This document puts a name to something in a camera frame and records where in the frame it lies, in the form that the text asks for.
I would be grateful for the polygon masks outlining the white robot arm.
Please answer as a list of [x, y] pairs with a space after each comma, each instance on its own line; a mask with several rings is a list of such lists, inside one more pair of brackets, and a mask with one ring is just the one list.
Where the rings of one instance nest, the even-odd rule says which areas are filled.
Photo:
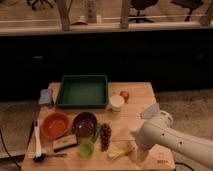
[[170, 113], [154, 114], [132, 133], [137, 147], [146, 151], [158, 144], [213, 169], [213, 141], [176, 131], [172, 124]]

